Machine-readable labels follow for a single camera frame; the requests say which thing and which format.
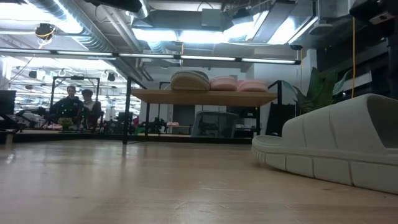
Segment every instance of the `man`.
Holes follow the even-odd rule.
[[[83,125],[86,126],[87,129],[95,128],[97,120],[102,114],[101,103],[92,100],[93,92],[91,90],[83,90],[81,94],[85,101],[83,105]]]
[[[67,92],[68,96],[56,102],[51,107],[50,112],[57,114],[58,118],[72,118],[73,122],[76,123],[79,120],[83,102],[79,100],[79,97],[75,96],[75,86],[68,86]]]

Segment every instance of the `wooden tabletop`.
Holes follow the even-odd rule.
[[[264,92],[131,90],[131,94],[146,103],[172,105],[262,106],[277,99]]]

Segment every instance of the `pink cushion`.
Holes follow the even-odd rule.
[[[236,91],[236,80],[233,77],[223,76],[210,80],[210,90]]]
[[[261,80],[240,80],[238,85],[238,91],[268,91],[268,86],[264,81]]]

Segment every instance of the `mesh office chair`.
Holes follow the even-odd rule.
[[[233,138],[239,116],[218,111],[200,111],[195,118],[192,137]]]

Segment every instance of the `hanging cable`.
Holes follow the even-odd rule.
[[[202,1],[202,2],[199,4],[199,6],[198,6],[197,11],[199,11],[199,8],[200,8],[200,6],[201,6],[203,3],[206,3],[206,4],[209,5],[212,9],[214,9],[214,7],[213,7],[210,3],[208,3],[207,1]]]
[[[22,72],[25,71],[25,69],[27,68],[27,66],[30,64],[30,62],[33,60],[33,58],[35,58],[36,54],[33,55],[33,57],[30,58],[30,60],[25,64],[25,66],[23,66],[23,68],[17,73],[15,74],[12,78],[10,78],[10,80],[8,80],[5,84],[3,84],[2,86],[0,86],[0,89],[5,87],[6,85],[8,85],[10,82],[16,80],[21,74]]]
[[[353,89],[351,91],[351,98],[354,98],[355,76],[356,76],[356,22],[353,18]]]
[[[42,35],[36,34],[36,37],[45,37],[46,39],[48,39],[48,37],[50,35],[52,35],[55,32],[56,29],[57,29],[57,27],[54,27],[54,29],[52,29],[51,32],[49,32],[48,34],[42,34]]]

